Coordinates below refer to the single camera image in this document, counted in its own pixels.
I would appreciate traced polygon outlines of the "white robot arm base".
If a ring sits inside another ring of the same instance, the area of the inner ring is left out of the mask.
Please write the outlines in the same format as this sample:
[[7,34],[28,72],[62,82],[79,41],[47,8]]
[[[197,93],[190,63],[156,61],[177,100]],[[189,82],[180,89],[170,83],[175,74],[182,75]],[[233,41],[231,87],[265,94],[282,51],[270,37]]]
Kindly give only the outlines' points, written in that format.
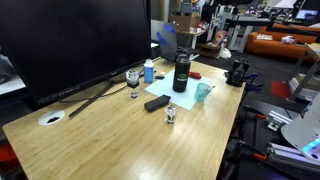
[[281,128],[283,137],[304,157],[320,165],[320,104],[309,105]]

